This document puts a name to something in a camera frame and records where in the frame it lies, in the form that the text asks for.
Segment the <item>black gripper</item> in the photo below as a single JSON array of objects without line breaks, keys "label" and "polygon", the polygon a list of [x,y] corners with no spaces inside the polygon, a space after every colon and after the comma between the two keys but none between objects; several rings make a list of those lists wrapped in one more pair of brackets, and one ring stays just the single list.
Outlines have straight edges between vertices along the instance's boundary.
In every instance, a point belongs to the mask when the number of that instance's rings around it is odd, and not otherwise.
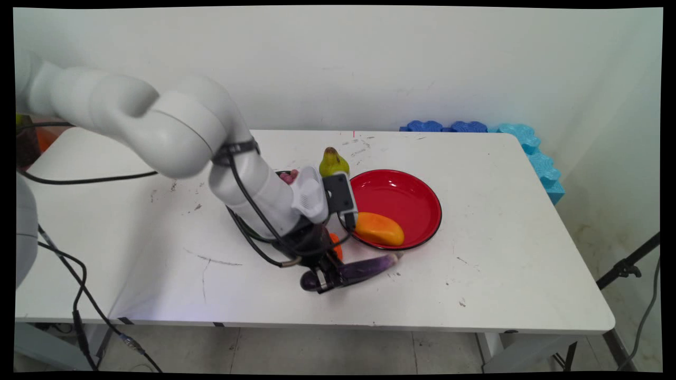
[{"label": "black gripper", "polygon": [[302,265],[315,270],[319,288],[316,293],[329,292],[339,286],[339,275],[344,266],[339,255],[331,246],[328,221],[321,224],[312,224],[309,221],[300,221],[294,230],[287,234],[287,258],[291,265]]}]

